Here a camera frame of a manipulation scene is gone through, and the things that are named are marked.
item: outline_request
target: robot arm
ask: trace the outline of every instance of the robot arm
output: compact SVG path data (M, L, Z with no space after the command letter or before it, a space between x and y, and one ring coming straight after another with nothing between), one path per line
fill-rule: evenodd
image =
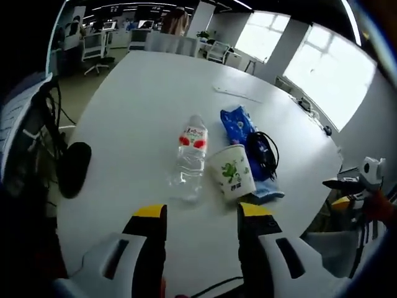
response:
M348 280L324 269L321 255L283 233L267 209L241 203L238 219L247 297L334 297Z
M366 157L360 167L359 177L333 178L323 184L343 191L346 196L332 203L335 210L362 209L366 201L379 191L383 183L386 160Z
M167 206L138 210L123 233L113 233L89 250L82 268L59 279L61 297L161 297Z

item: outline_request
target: coiled black cable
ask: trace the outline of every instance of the coiled black cable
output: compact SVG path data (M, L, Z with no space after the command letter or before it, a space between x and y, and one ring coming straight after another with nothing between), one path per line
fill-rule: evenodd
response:
M277 153L277 159L274 156L269 140L273 143ZM251 132L247 136L246 150L249 157L254 158L261 167L262 172L270 174L270 178L277 177L275 170L279 166L279 149L275 142L264 132Z

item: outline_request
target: ceiling light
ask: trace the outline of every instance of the ceiling light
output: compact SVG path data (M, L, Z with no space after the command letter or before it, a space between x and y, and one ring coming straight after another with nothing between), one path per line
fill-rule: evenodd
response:
M349 3L347 3L346 0L341 0L341 1L342 1L343 6L345 7L347 16L349 17L349 20L350 20L350 23L352 24L355 42L357 45L359 45L361 47L359 26L357 26L357 22L355 21L355 17L354 17L352 8L350 7Z
M242 2L240 2L240 1L238 1L238 0L233 0L233 1L236 2L236 3L238 3L238 4L241 4L242 6L248 8L248 9L250 9L250 10L252 10L252 8L249 7L247 4L244 4L244 3L242 3Z
M168 6L176 6L175 4L169 4L169 3L156 3L156 2L134 2L134 3L117 3L117 4L109 4L109 5L103 5L101 7L94 8L93 11L103 8L103 7L109 7L109 6L116 6L116 5L132 5L132 4L152 4L152 5L168 5Z
M220 6L223 6L224 8L227 8L229 11L231 11L231 8L230 8L229 6L226 6L226 5L224 5L223 3L221 3L221 2L218 2L218 4L219 4Z

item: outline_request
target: plastic water bottle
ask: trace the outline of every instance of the plastic water bottle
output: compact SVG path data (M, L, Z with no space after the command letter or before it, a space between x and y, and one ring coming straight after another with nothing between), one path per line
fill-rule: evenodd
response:
M195 202L202 188L208 130L199 115L193 115L179 137L176 168L172 174L173 197Z

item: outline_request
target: ceiling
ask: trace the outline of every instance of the ceiling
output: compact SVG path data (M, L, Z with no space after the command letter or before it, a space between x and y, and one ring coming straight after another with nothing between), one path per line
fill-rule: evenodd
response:
M197 7L199 0L70 0L72 5L87 6L86 14L91 14L92 9L109 4L131 2L160 2L185 7ZM294 19L307 23L317 23L325 26L351 41L355 41L350 20L346 14L341 0L241 0L246 6L234 0L204 0L216 5L216 13L250 12L249 8L258 11L272 11L288 14Z

